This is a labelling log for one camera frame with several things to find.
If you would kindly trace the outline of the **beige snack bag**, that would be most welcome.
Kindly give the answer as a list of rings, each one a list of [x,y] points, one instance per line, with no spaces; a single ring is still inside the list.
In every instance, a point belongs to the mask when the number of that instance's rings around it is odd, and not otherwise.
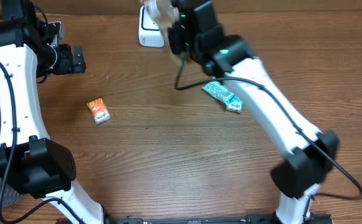
[[[140,0],[147,13],[157,24],[165,42],[169,42],[168,30],[179,21],[179,10],[172,0]]]

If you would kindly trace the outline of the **orange small packet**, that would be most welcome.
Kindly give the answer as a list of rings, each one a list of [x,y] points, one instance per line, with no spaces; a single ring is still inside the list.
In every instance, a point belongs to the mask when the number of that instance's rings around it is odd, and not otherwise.
[[[102,98],[98,98],[87,103],[87,106],[93,115],[95,124],[102,124],[111,118]]]

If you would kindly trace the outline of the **teal snack packet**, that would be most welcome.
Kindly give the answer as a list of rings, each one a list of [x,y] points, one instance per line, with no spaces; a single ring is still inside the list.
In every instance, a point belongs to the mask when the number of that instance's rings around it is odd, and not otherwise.
[[[219,82],[209,82],[202,87],[202,90],[213,98],[225,104],[230,103],[235,97],[235,94],[233,94]]]

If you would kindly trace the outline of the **green tissue packet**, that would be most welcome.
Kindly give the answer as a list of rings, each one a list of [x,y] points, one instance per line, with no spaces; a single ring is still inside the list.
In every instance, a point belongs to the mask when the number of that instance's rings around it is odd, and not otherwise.
[[[225,102],[225,106],[226,110],[233,111],[236,113],[241,113],[244,108],[243,102],[236,95],[227,100]]]

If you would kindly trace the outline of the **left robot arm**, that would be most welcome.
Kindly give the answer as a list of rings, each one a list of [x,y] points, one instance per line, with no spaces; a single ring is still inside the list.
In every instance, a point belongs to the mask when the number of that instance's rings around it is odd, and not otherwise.
[[[38,18],[28,0],[1,2],[0,22],[0,221],[6,187],[51,204],[70,223],[109,223],[76,178],[71,151],[51,140],[40,111],[37,84],[50,74],[83,73],[81,47],[61,44],[60,22]]]

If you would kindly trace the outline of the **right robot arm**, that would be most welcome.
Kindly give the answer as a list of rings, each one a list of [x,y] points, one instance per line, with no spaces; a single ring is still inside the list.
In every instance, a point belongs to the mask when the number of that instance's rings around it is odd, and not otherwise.
[[[247,223],[331,223],[310,212],[314,196],[335,164],[337,135],[305,119],[269,77],[260,58],[239,35],[226,35],[211,1],[172,1],[179,19],[169,28],[175,54],[183,53],[221,82],[250,110],[283,161],[271,170],[280,190],[273,215],[248,215]]]

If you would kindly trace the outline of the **white barcode scanner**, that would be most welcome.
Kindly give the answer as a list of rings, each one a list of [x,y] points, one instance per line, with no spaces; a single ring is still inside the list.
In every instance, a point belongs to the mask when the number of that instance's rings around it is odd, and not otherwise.
[[[158,25],[153,21],[143,6],[140,8],[138,38],[140,44],[144,47],[164,47],[164,38]]]

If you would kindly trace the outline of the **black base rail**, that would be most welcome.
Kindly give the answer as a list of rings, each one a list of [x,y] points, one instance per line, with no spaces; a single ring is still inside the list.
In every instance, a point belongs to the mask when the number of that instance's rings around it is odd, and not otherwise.
[[[68,220],[58,219],[56,224],[71,223]],[[104,223],[112,224],[271,224],[280,223],[275,220],[273,215],[247,215],[246,217],[221,217],[221,218],[175,218],[175,219],[156,219],[143,220],[141,218],[122,218],[105,220]],[[331,215],[315,215],[311,214],[307,224],[333,224]]]

